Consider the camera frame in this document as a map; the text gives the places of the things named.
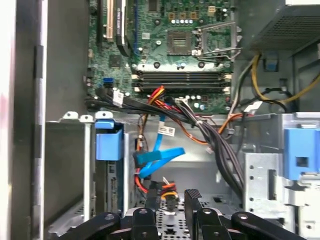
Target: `screw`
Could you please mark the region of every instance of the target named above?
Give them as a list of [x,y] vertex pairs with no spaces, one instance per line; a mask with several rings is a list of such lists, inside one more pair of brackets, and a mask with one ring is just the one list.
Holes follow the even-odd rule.
[[140,213],[140,214],[146,214],[147,211],[146,211],[145,209],[141,209],[141,210],[139,211],[139,213]]
[[160,20],[159,19],[154,20],[154,25],[159,26],[160,25]]
[[204,63],[203,61],[201,61],[201,62],[198,63],[198,67],[199,67],[199,68],[203,69],[204,66],[205,66],[205,63]]
[[160,67],[160,62],[155,62],[154,64],[153,64],[153,66],[154,66],[154,68],[156,68],[156,69],[158,69],[159,67]]
[[115,217],[112,214],[108,214],[104,219],[105,220],[111,220],[114,219]]
[[243,214],[243,213],[239,213],[239,214],[238,214],[238,217],[241,218],[241,219],[243,219],[243,220],[248,219],[248,216],[245,215],[245,214]]
[[210,210],[210,209],[203,209],[203,212],[204,212],[205,214],[210,214],[210,213],[211,213],[211,210]]

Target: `black cable bundle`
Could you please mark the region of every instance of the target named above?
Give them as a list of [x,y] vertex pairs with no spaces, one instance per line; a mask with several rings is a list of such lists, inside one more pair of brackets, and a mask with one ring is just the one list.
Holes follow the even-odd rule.
[[[183,113],[194,122],[194,125],[200,129],[204,139],[214,151],[215,161],[223,179],[236,193],[239,199],[242,200],[244,189],[244,174],[239,160],[237,159],[231,146],[210,124],[205,121],[199,121],[193,113],[192,109],[187,104],[185,104],[184,102],[180,102],[178,106],[183,111]],[[229,165],[229,161],[232,163],[237,178],[234,176],[233,170]]]

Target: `cpu socket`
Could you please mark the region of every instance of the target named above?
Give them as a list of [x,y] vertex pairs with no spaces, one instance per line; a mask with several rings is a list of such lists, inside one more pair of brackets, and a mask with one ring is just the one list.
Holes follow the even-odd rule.
[[168,31],[167,55],[191,55],[191,36],[192,33],[187,31]]

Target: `white label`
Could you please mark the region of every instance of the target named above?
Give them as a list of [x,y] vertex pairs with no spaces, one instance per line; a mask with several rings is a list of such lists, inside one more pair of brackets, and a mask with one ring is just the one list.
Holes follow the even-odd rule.
[[150,39],[150,33],[149,32],[143,32],[141,38],[143,40],[149,40]]
[[122,103],[124,102],[124,94],[119,91],[113,91],[113,100],[114,105],[122,107]]
[[175,131],[176,129],[174,127],[169,127],[169,126],[159,126],[158,133],[162,135],[167,135],[170,137],[175,136]]

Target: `wire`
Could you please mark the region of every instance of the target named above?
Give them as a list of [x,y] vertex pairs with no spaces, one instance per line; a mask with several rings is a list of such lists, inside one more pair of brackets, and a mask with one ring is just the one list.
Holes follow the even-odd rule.
[[166,196],[175,196],[175,198],[178,198],[178,194],[175,191],[166,192],[161,195],[161,199],[165,200]]
[[[262,100],[272,100],[268,97],[265,97],[259,90],[258,87],[258,80],[257,80],[257,68],[258,68],[258,64],[259,64],[259,59],[260,59],[261,55],[256,55],[253,59],[253,65],[252,65],[252,72],[251,72],[251,78],[252,78],[252,84],[254,87],[254,90],[256,91],[256,93],[258,94],[258,96],[262,99]],[[312,88],[315,87],[315,85],[317,85],[320,82],[320,74],[317,75],[317,77],[311,82],[311,84],[309,84],[309,86],[307,86],[306,88],[304,88],[303,90],[301,90],[300,92],[298,92],[296,95],[289,97],[287,99],[281,100],[282,103],[289,103],[292,102],[298,98],[300,98],[302,95],[306,94],[307,92],[309,92]]]
[[[293,95],[291,92],[289,92],[288,90],[283,90],[282,88],[280,87],[273,87],[273,88],[266,88],[261,94],[262,95],[266,95],[266,94],[269,94],[271,92],[280,92],[280,93],[283,93],[285,94],[287,97],[291,98]],[[244,99],[244,100],[241,100],[238,104],[238,106],[236,108],[242,108],[242,107],[245,107],[245,106],[248,106],[250,104],[252,104],[254,101],[256,100],[260,100],[260,97],[259,96],[254,96],[252,99]],[[297,101],[294,100],[291,102],[292,105],[290,107],[290,111],[288,111],[289,113],[296,113],[299,111],[299,107],[298,107],[298,104],[297,104]]]
[[237,114],[234,114],[234,115],[231,115],[230,117],[228,117],[228,119],[219,128],[219,130],[218,130],[219,134],[223,133],[223,131],[225,130],[225,128],[227,127],[229,122],[231,122],[232,120],[234,120],[236,118],[242,117],[242,115],[243,115],[242,113],[237,113]]
[[261,101],[264,102],[264,103],[267,103],[267,104],[276,104],[276,105],[280,106],[284,110],[285,114],[289,113],[287,107],[282,102],[280,102],[279,100],[270,99],[270,100],[261,100]]
[[234,113],[236,107],[239,104],[240,97],[241,97],[242,86],[243,86],[243,84],[244,84],[244,82],[246,80],[246,76],[249,74],[249,72],[250,72],[250,70],[251,70],[251,68],[252,68],[252,66],[254,64],[254,61],[255,61],[255,58],[253,58],[249,62],[249,64],[244,68],[244,70],[240,73],[239,79],[236,82],[235,94],[234,94],[234,97],[233,97],[233,103],[232,103],[230,111],[229,111],[229,116]]
[[[244,174],[231,146],[222,138],[222,136],[207,122],[198,120],[192,109],[184,102],[179,102],[178,107],[181,111],[194,122],[204,139],[211,146],[215,154],[215,161],[223,179],[228,183],[231,189],[237,194],[239,199],[242,199],[244,188]],[[234,176],[228,162],[232,163],[233,169],[238,176]]]

